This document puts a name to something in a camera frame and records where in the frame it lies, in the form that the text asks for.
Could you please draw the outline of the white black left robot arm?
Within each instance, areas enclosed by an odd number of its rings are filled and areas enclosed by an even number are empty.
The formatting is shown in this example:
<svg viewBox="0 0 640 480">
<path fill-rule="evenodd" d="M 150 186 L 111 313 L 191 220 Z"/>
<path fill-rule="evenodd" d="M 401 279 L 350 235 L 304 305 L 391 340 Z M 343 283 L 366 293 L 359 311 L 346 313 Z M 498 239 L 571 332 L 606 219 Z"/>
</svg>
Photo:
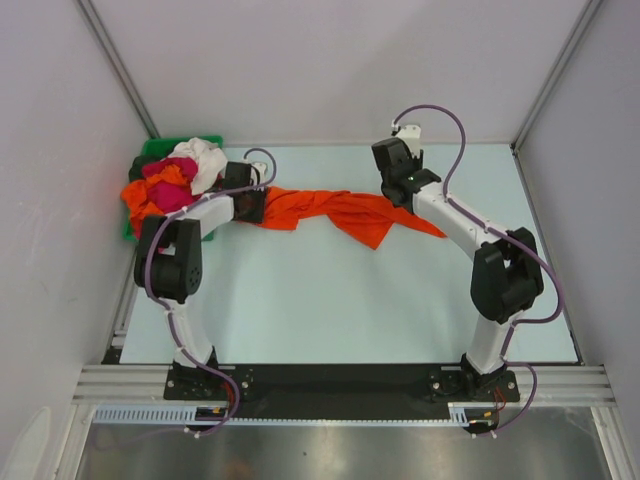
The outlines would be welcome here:
<svg viewBox="0 0 640 480">
<path fill-rule="evenodd" d="M 235 220 L 260 223 L 272 179 L 273 169 L 263 162 L 230 162 L 198 200 L 143 220 L 134 281 L 162 313 L 172 343 L 172 371 L 202 400 L 221 387 L 215 348 L 203 322 L 188 318 L 187 301 L 204 277 L 203 239 Z"/>
</svg>

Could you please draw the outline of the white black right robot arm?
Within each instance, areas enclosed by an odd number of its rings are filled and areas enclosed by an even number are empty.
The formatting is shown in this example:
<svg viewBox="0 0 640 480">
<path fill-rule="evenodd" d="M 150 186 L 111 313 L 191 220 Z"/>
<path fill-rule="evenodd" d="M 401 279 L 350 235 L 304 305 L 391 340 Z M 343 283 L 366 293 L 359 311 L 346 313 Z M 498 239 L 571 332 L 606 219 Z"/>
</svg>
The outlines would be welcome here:
<svg viewBox="0 0 640 480">
<path fill-rule="evenodd" d="M 473 401 L 497 389 L 506 370 L 503 348 L 514 322 L 544 290 L 536 241 L 522 227 L 492 233 L 479 217 L 444 193 L 443 181 L 422 166 L 406 142 L 390 137 L 371 146 L 381 175 L 381 191 L 403 208 L 441 230 L 472 261 L 470 296 L 479 314 L 471 346 L 461 359 L 461 388 Z"/>
</svg>

